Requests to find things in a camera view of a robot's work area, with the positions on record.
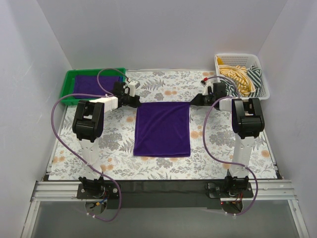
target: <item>green tray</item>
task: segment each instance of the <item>green tray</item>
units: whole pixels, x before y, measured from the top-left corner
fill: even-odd
[[[116,69],[118,69],[119,71],[125,74],[125,68],[116,68]],[[75,70],[68,71],[65,76],[64,84],[60,93],[60,98],[65,95],[73,93],[76,75],[97,76],[100,70],[101,69],[75,69]],[[123,75],[115,70],[109,69],[109,70],[103,71],[100,74],[100,76],[123,76]],[[73,106],[73,105],[77,105],[80,100],[81,99],[69,97],[69,98],[63,99],[61,102],[67,106]]]

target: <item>fabric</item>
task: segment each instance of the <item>fabric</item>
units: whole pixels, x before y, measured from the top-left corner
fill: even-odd
[[[251,66],[247,71],[248,77],[253,81],[255,88],[261,88],[262,70],[256,66]]]
[[[250,93],[256,91],[254,83],[247,75],[247,69],[241,66],[219,65],[220,74],[232,78],[242,96],[248,97]]]
[[[99,76],[99,82],[104,89],[113,90],[114,82],[121,81],[120,76]],[[100,88],[97,82],[97,76],[77,75],[75,76],[75,85],[73,93],[86,93],[93,95],[104,95],[105,92]],[[87,98],[84,96],[75,96],[76,99]]]
[[[256,88],[255,92],[249,94],[249,97],[258,97],[262,86],[262,70],[256,66],[251,66],[249,69],[247,69],[247,74],[253,81]],[[228,92],[228,95],[231,95],[233,97],[238,96],[234,89],[234,86],[230,82],[227,82],[223,79],[220,79],[220,81],[226,84],[226,91]]]
[[[223,65],[223,61],[220,57],[216,56],[217,57],[217,64],[218,65]]]
[[[143,103],[138,107],[133,155],[190,156],[189,107],[187,102]]]

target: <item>striped cloth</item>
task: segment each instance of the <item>striped cloth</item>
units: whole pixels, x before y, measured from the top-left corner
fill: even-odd
[[[255,86],[255,92],[250,93],[247,97],[255,98],[259,96],[259,92],[261,90],[261,83],[262,83],[262,70],[256,66],[251,66],[249,69],[247,69],[247,75],[252,80],[254,86]],[[220,79],[222,83],[226,84],[226,91],[227,95],[231,95],[233,97],[237,97],[237,93],[234,90],[234,86],[226,80]]]
[[[247,75],[248,70],[241,66],[219,65],[220,74],[232,78],[242,96],[248,97],[250,93],[254,93],[256,88],[253,81]]]

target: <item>yellow cloth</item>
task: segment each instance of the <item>yellow cloth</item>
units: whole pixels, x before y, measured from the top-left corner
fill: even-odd
[[[247,75],[247,69],[241,66],[219,65],[220,74],[232,78],[242,96],[248,97],[255,92],[256,88],[253,81]]]
[[[218,56],[216,56],[216,57],[217,57],[217,63],[218,63],[218,65],[223,65],[222,59],[219,58]]]

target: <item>white basket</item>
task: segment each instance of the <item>white basket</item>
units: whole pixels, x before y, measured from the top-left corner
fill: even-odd
[[[217,57],[221,58],[222,62],[225,65],[229,66],[244,66],[245,68],[250,68],[251,66],[256,66],[260,69],[262,69],[260,61],[257,56],[251,55],[251,54],[231,54],[231,53],[224,53],[224,54],[217,54],[214,56],[214,64],[216,66],[216,75],[221,75],[219,73],[219,68],[218,68],[218,62],[217,62]],[[268,91],[268,86],[267,86],[267,81],[262,69],[262,82],[261,82],[261,89],[259,92],[258,98],[260,100],[265,100],[269,98],[269,91]]]

